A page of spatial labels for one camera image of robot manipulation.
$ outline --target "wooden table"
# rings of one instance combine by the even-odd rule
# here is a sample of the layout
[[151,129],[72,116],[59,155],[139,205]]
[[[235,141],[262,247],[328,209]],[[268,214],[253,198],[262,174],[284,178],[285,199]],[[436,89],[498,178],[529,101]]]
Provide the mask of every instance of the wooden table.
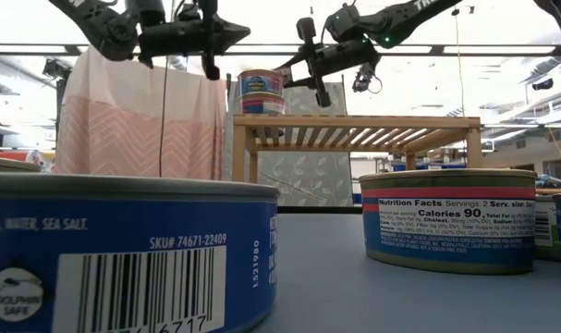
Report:
[[260,151],[399,153],[413,170],[417,154],[464,140],[467,167],[482,167],[478,117],[234,115],[232,180],[244,181],[246,150],[257,183]]

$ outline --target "red stripe on label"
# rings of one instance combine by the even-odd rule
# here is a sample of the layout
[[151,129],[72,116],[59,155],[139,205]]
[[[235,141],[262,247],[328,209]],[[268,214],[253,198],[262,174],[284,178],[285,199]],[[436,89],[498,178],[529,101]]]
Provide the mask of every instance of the red stripe on label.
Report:
[[513,198],[534,199],[534,188],[523,187],[434,187],[362,191],[366,198]]
[[379,205],[376,203],[364,203],[362,205],[362,212],[378,212]]

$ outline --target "cloth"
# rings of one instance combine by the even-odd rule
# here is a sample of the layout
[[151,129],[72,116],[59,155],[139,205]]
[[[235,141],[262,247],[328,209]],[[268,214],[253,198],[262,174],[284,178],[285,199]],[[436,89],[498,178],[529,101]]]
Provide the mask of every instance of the cloth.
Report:
[[68,79],[56,172],[220,179],[225,83],[174,69],[166,77],[164,119],[164,68],[90,47]]

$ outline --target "table surface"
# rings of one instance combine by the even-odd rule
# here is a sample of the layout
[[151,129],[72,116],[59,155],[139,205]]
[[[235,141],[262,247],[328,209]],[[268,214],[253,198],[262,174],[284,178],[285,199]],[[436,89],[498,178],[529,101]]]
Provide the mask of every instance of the table surface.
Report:
[[561,267],[434,273],[364,252],[361,215],[281,215],[276,307],[254,332],[561,333]]

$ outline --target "shelf leg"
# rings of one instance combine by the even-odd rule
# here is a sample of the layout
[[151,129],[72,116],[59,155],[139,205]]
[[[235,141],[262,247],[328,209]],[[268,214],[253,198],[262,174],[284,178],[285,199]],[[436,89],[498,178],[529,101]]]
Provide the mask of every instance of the shelf leg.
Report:
[[250,153],[250,183],[258,183],[258,152]]
[[247,128],[235,126],[233,130],[233,181],[245,181],[245,146],[247,140]]
[[483,167],[482,134],[478,129],[467,132],[467,167]]
[[416,169],[416,155],[406,154],[406,171]]

